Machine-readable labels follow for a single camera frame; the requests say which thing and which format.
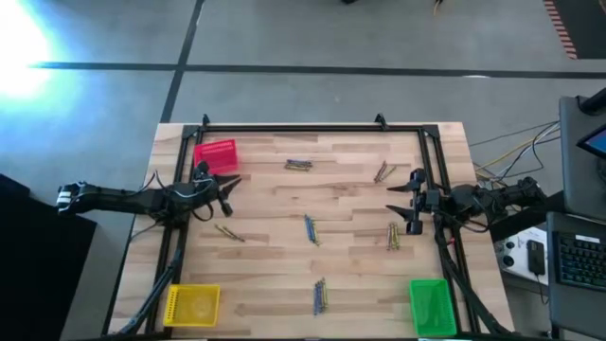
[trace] bundle of screws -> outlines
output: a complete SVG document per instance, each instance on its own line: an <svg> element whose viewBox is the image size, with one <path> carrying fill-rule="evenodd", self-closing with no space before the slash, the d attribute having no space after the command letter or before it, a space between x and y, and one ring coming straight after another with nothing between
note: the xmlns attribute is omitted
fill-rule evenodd
<svg viewBox="0 0 606 341"><path fill-rule="evenodd" d="M387 227L387 251L400 250L400 235L398 234L398 225L389 223Z"/></svg>
<svg viewBox="0 0 606 341"><path fill-rule="evenodd" d="M388 171L385 171L387 169L387 163L385 161L383 161L383 163L381 164L381 168L377 172L377 175L375 175L375 178L374 178L375 184L378 184L378 183L382 182L383 180L385 180L387 178L387 176L391 175L391 173L396 170L397 167L398 166L393 166Z"/></svg>
<svg viewBox="0 0 606 341"><path fill-rule="evenodd" d="M329 298L326 290L326 280L322 278L313 287L313 315L325 312L328 306Z"/></svg>
<svg viewBox="0 0 606 341"><path fill-rule="evenodd" d="M284 168L292 171L310 171L313 167L312 161L286 160Z"/></svg>
<svg viewBox="0 0 606 341"><path fill-rule="evenodd" d="M318 241L318 234L315 230L315 222L307 214L305 215L305 227L307 228L307 237L310 239L310 242L319 246L320 241Z"/></svg>
<svg viewBox="0 0 606 341"><path fill-rule="evenodd" d="M219 227L217 224L215 224L215 228L218 229L219 231L221 231L221 233L223 233L229 239L232 239L234 241L246 242L244 240L244 238L238 236L237 234L235 234L234 232L232 232L229 228L227 228L225 226Z"/></svg>

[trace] plastic basket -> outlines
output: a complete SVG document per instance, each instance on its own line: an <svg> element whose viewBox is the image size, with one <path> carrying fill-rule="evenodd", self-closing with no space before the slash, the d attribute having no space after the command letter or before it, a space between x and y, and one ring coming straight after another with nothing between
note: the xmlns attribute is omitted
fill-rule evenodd
<svg viewBox="0 0 606 341"><path fill-rule="evenodd" d="M196 165L200 161L208 164L208 171L221 174L238 169L236 141L233 139L199 144L193 151Z"/></svg>
<svg viewBox="0 0 606 341"><path fill-rule="evenodd" d="M164 325L214 327L219 315L219 285L173 284L169 287Z"/></svg>
<svg viewBox="0 0 606 341"><path fill-rule="evenodd" d="M455 314L446 279L411 280L410 307L418 336L456 335Z"/></svg>

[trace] wire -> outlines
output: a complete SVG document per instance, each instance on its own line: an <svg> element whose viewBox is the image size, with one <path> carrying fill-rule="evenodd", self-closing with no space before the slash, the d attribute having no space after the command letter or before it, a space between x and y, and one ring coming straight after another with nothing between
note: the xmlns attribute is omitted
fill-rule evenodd
<svg viewBox="0 0 606 341"><path fill-rule="evenodd" d="M536 142L533 142L533 144L532 144L532 145L530 145L530 146L526 146L526 147L524 148L524 150L521 152L521 154L518 154L518 156L516 157L516 160L514 160L514 162L512 162L512 163L511 163L511 164L509 164L509 165L507 165L505 168L503 168L502 170L500 170L500 171L498 171L498 172L496 173L495 178L497 178L497 179L498 179L498 178L499 178L499 176L501 176L502 174L504 174L506 171L510 170L510 169L513 167L513 165L515 165L515 163L517 162L517 160L519 160L520 158L522 158L524 155L526 155L526 153L528 153L528 152L530 151L530 148L532 148L532 149L533 149L533 153L535 154L535 157L537 158L537 160L539 161L539 163L540 163L541 165L543 165L543 162L541 162L541 159L539 159L539 156L536 154L536 149L535 149L535 147L536 147L537 145L544 144L544 143L551 142L551 141L555 141L555 140L559 139L560 137L558 136L558 137L550 138L550 139L548 139L548 140L546 140L546 141L543 141L543 139L544 139L546 136L552 135L552 134L554 134L555 132L557 132L557 131L559 131L559 130L560 130L560 127L557 127L557 126L558 126L558 125L553 125L552 127L550 127L550 128L547 130L547 132L545 132L544 134L542 134L542 135L541 135L541 136L540 136L540 137L539 137L539 138L536 140Z"/></svg>
<svg viewBox="0 0 606 341"><path fill-rule="evenodd" d="M470 222L471 222L471 223L473 223L473 224L478 224L478 225L480 225L480 226L484 227L484 229L482 229L482 230L477 230L477 229L475 229L475 228L472 228L472 227L467 226L467 225L466 225L466 224L464 224L464 223L461 223L461 222L460 222L460 221L459 221L457 218L455 218L455 217L453 217L452 215L450 215L450 214L448 214L448 213L444 212L444 211L443 211L443 210L441 210L441 209L437 209L437 211L438 211L439 213L441 213L441 214L445 215L445 216L446 216L448 219L450 219L450 220L452 220L453 222L457 223L459 226L461 226L461 227L463 227L463 228L466 228L466 229L470 230L471 232L474 232L474 233L484 233L484 232L487 232L487 231L489 230L489 227L488 227L486 224L482 224L482 223L480 223L480 222L470 220Z"/></svg>
<svg viewBox="0 0 606 341"><path fill-rule="evenodd" d="M206 186L204 189L202 189L202 190L201 190L201 191L199 191L199 192L195 192L195 193L193 193L193 194L183 194L183 193L181 193L180 191L178 191L178 190L176 190L176 189L168 189L168 188L166 188L166 187L164 186L164 184L162 183L162 180L160 180L160 175L158 174L158 170L156 170L156 171L155 171L155 175L156 175L156 179L157 179L157 181L158 181L158 184L160 185L160 187L161 187L162 189L164 189L164 190L169 190L169 191L171 191L171 192L173 192L173 193L177 194L178 196L180 196L180 197L182 197L182 198L185 198L185 199L189 199L189 198L193 198L193 197L195 197L195 196L198 196L198 195L200 195L200 194L202 194L202 193L206 192L206 191L207 191L207 190L210 188L210 185L208 185L208 186ZM213 181L213 179L194 180L194 182L195 182L196 184L202 184L202 183L205 183L205 182L212 182L212 181Z"/></svg>
<svg viewBox="0 0 606 341"><path fill-rule="evenodd" d="M155 173L151 175L150 180L148 180L148 182L145 185L143 185L138 191L136 191L134 193L131 193L131 194L125 194L125 195L122 196L122 198L132 197L132 196L135 196L135 195L141 193L142 191L144 191L145 189L147 189L150 186L150 184L152 183L153 179L155 179Z"/></svg>
<svg viewBox="0 0 606 341"><path fill-rule="evenodd" d="M475 170L476 170L476 171L480 171L480 170L483 170L484 168L486 168L486 167L488 167L488 166L492 166L492 165L494 165L495 163L497 163L497 162L499 162L499 161L503 160L504 158L506 158L506 157L508 157L508 156L512 155L512 154L513 154L513 153L515 153L516 151L521 150L523 147L529 146L529 145L530 145L530 143L532 143L532 141L533 141L533 139L531 138L531 139L529 139L528 141L524 142L523 144L519 145L518 147L516 147L516 148L512 149L511 151L509 151L509 152L507 152L507 153L504 153L503 155L501 155L501 156L497 157L496 159L494 159L494 160L490 161L489 163L487 163L487 164L485 164L485 165L483 165L483 166L480 166L480 168L477 168L477 169L475 169Z"/></svg>
<svg viewBox="0 0 606 341"><path fill-rule="evenodd" d="M212 207L212 205L211 205L211 204L206 204L206 205L208 206L208 209L210 210L210 216L209 216L208 218L202 218L202 217L200 217L200 216L198 215L198 213L196 213L195 208L193 208L193 209L191 210L191 214L193 214L193 216L194 216L194 217L195 217L197 220L199 220L199 221L201 221L201 222L208 222L208 221L209 221L209 220L211 220L211 219L212 219L212 217L215 215L215 209Z"/></svg>
<svg viewBox="0 0 606 341"><path fill-rule="evenodd" d="M158 225L160 225L160 222L155 222L153 225L148 226L148 227L145 227L144 229L142 229L142 230L140 230L140 231L137 231L136 233L134 233L134 234L131 236L131 238L129 239L129 242L132 242L132 241L133 241L133 239L134 239L136 236L138 236L138 235L140 235L140 234L142 234L142 233L145 233L145 232L147 232L147 231L151 230L152 228L154 228L154 227L156 227L156 226L158 226Z"/></svg>
<svg viewBox="0 0 606 341"><path fill-rule="evenodd" d="M196 182L196 184L202 184L202 183L204 183L204 182L212 182L212 181L213 181L212 179L205 179L205 180L200 180L200 181L197 181L197 182ZM198 196L198 195L200 195L200 194L202 194L202 193L206 192L206 191L207 191L209 188L210 188L210 185L206 186L206 187L205 187L204 189L202 189L201 191L199 191L199 192L195 192L195 193L193 193L193 194L182 194L182 193L178 192L178 191L177 191L177 190L175 190L175 189L173 189L173 190L172 190L172 192L173 192L173 193L175 193L175 194L177 194L178 196L180 196L180 197L182 197L182 198L186 198L186 199L188 199L188 198L193 198L193 197L195 197L195 196Z"/></svg>
<svg viewBox="0 0 606 341"><path fill-rule="evenodd" d="M558 136L558 137L554 137L554 138L550 138L550 139L545 140L545 141L537 142L537 143L536 143L536 145L537 145L537 146L538 146L538 145L542 145L542 144L544 144L544 143L551 142L551 141L555 141L555 140L559 140L559 139L560 139L560 137L559 137L559 136ZM502 170L500 170L499 172L497 172L497 174L496 174L496 175L493 177L493 179L500 179L500 174L503 174L503 173L504 173L504 172L505 172L505 171L506 171L506 170L507 170L509 167L513 167L513 166L512 166L512 164L513 164L513 163L509 164L507 167L505 167L505 168L503 168ZM539 168L539 169L536 169L536 170L528 170L528 171L525 171L524 173L526 173L526 172L531 172L531 171L539 171L539 170L542 170L542 169L543 169L543 168ZM513 177L513 176L516 176L516 175L515 175L515 174L513 174L513 175L509 175L509 176L505 176L504 178L510 178L510 177Z"/></svg>
<svg viewBox="0 0 606 341"><path fill-rule="evenodd" d="M503 138L503 137L509 137L509 136L513 136L513 135L520 134L520 133L525 133L525 132L528 132L528 131L531 131L531 130L535 130L535 129L537 129L537 128L542 128L542 127L544 127L544 126L552 125L552 124L554 124L554 123L556 123L556 122L558 122L558 121L551 121L551 122L547 122L547 123L544 123L544 124L539 124L539 125L536 125L536 126L534 126L534 127L526 128L526 129L523 129L523 130L521 130L521 131L517 131L517 132L513 132L513 133L505 134L505 135L498 135L498 136L493 137L493 138L491 138L491 139L487 139L487 140L484 140L484 141L480 141L480 142L475 142L475 143L472 143L472 144L470 145L470 147L475 147L475 146L479 146L479 145L481 145L481 144L489 143L489 142L492 142L492 141L498 140L498 139Z"/></svg>
<svg viewBox="0 0 606 341"><path fill-rule="evenodd" d="M543 305L547 305L547 304L549 304L549 296L547 297L547 300L544 300L543 285L541 284L541 281L539 280L539 274L535 273L534 276L537 277L537 283L539 283L539 295L541 295L541 303Z"/></svg>
<svg viewBox="0 0 606 341"><path fill-rule="evenodd" d="M556 125L558 125L558 124L559 123L556 122L556 123L552 124L551 126L549 126L549 127L545 128L545 129L541 130L541 132L538 133L536 136L534 136L534 138L532 139L532 152L534 153L534 156L537 158L537 161L539 161L539 164L541 166L539 168L537 168L536 170L529 170L529 171L526 171L526 172L522 172L522 173L518 173L518 174L515 174L515 175L511 175L511 176L518 176L518 175L521 175L523 173L527 173L527 172L531 172L531 171L539 171L539 170L542 170L544 168L543 162L539 158L539 155L537 155L537 150L536 150L536 147L537 147L537 138L539 138L540 136L543 138L544 134L545 135L548 134L550 132L550 129L554 129L556 127ZM511 169L513 168L513 166L520 160L520 158L523 155L524 155L524 151L521 151L518 154L518 156L516 156L515 160L513 160L513 162L511 163L511 165L509 165L509 167L507 168L507 170L505 170L505 172L503 173L503 175L501 175L498 178L499 181L505 179L508 176L509 171L511 171Z"/></svg>

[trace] black panel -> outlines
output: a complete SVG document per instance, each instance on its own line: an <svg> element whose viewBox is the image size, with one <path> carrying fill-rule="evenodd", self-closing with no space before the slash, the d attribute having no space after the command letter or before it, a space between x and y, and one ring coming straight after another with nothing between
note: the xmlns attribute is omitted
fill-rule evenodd
<svg viewBox="0 0 606 341"><path fill-rule="evenodd" d="M59 340L97 224L3 190L0 217L3 339Z"/></svg>

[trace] keyboard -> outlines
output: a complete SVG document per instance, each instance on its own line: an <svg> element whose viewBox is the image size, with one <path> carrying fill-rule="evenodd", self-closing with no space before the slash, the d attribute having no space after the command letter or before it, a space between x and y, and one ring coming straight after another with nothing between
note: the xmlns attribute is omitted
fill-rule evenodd
<svg viewBox="0 0 606 341"><path fill-rule="evenodd" d="M557 234L561 283L606 291L606 244Z"/></svg>

